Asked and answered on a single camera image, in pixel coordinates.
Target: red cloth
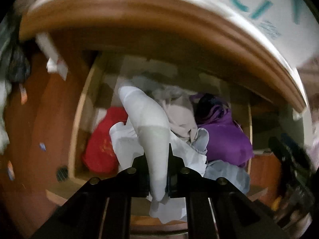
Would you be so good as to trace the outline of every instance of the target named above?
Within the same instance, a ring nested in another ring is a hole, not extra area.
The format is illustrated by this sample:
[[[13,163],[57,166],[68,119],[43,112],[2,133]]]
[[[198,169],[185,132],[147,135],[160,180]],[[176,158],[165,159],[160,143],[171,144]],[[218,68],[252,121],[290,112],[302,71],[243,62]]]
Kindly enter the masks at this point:
[[[106,111],[105,118],[92,133],[82,161],[90,171],[101,174],[117,173],[119,162],[113,151],[110,128],[118,123],[126,124],[128,115],[122,107],[111,107]]]

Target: white cloth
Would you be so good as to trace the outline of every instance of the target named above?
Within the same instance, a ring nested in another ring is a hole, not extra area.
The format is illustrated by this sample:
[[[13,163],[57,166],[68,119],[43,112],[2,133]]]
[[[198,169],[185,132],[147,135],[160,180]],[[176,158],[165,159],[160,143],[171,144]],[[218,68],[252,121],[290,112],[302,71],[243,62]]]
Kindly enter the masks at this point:
[[[7,101],[7,96],[11,92],[11,84],[7,80],[0,81],[0,155],[4,153],[9,144],[9,137],[5,131],[3,111]]]
[[[161,106],[141,89],[124,81],[119,98],[144,149],[150,177],[150,194],[161,201],[165,196],[170,128]]]
[[[119,171],[132,166],[135,157],[144,154],[143,147],[138,142],[138,137],[130,122],[126,125],[123,122],[116,123],[110,129],[110,137],[113,150],[119,160]],[[204,175],[206,170],[206,156],[197,153],[188,144],[179,139],[173,132],[171,134],[171,146],[173,155],[181,157],[186,167],[189,167]],[[171,199],[167,195],[158,202],[151,200],[150,216],[159,218],[165,224],[172,220],[180,220],[186,216],[185,198]]]
[[[38,33],[35,40],[41,51],[48,58],[47,72],[58,73],[63,80],[66,80],[68,67],[59,55],[50,35],[48,33]]]

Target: wooden floor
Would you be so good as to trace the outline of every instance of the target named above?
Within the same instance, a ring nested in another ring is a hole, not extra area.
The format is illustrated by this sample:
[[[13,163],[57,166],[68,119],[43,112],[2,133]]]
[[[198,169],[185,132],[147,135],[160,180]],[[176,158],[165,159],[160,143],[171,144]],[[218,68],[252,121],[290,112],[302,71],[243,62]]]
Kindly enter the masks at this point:
[[[20,103],[20,90],[13,86],[4,113],[10,145],[0,156],[1,200],[18,231],[29,237],[56,209],[47,200],[45,188],[57,183],[58,167],[66,165],[71,129],[81,87],[68,73],[66,81],[57,74],[48,74],[46,58],[33,54],[32,74],[24,84],[28,102]],[[44,143],[46,152],[39,143]],[[15,180],[6,172],[12,162]],[[252,184],[272,187],[263,198],[268,205],[275,198],[280,165],[276,159],[256,157],[251,167]]]

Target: clothing pile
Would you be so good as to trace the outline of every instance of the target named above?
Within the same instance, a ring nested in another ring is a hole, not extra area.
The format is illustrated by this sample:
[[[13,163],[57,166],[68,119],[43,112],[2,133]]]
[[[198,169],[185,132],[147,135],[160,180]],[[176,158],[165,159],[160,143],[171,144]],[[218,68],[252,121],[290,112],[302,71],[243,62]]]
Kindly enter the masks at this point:
[[[153,87],[153,91],[142,91],[131,82],[120,85],[124,107],[106,111],[82,156],[85,165],[92,172],[109,175],[131,167],[133,159],[145,153],[149,214],[162,223],[186,220],[185,198],[171,199],[165,193],[169,143],[186,167],[208,179],[225,177],[247,193],[250,178],[243,167],[253,149],[232,120],[228,104],[211,94],[189,96],[177,86]]]
[[[9,144],[3,112],[11,92],[11,83],[24,83],[31,66],[19,44],[20,17],[11,8],[0,22],[0,154]]]

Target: dark purple fabric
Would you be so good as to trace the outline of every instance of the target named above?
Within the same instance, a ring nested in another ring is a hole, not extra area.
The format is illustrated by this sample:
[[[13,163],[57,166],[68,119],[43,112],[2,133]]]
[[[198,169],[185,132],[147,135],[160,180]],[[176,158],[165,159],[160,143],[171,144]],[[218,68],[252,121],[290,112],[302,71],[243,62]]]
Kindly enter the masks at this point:
[[[217,103],[212,104],[211,109],[208,109],[207,116],[198,116],[195,112],[198,127],[205,128],[209,133],[209,142],[206,147],[207,161],[222,160],[242,167],[254,156],[253,147],[249,138],[232,120],[232,113],[228,105],[218,99],[213,96],[213,99],[205,101],[206,104],[199,101],[196,112],[201,112],[199,108],[201,106],[207,107],[207,101]]]

